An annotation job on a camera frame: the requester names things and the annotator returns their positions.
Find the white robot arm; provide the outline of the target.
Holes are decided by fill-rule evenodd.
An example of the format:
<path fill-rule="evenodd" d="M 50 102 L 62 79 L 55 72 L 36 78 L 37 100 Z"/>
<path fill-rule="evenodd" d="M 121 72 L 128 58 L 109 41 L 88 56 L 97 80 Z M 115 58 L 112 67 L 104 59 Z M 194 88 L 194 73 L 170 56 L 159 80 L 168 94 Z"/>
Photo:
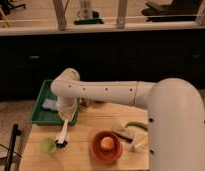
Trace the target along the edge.
<path fill-rule="evenodd" d="M 51 83 L 60 112 L 70 113 L 77 98 L 145 109 L 149 171 L 205 171 L 205 108 L 191 83 L 179 78 L 84 82 L 77 76 L 68 68 Z"/>

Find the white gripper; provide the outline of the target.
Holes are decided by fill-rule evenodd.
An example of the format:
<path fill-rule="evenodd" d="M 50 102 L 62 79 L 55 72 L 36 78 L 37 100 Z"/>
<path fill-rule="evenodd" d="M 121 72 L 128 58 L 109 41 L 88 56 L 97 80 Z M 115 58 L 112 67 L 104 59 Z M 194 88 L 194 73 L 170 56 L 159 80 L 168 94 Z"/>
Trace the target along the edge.
<path fill-rule="evenodd" d="M 63 120 L 71 121 L 77 112 L 78 103 L 76 98 L 63 98 L 59 97 L 57 99 L 56 107 L 59 116 Z"/>

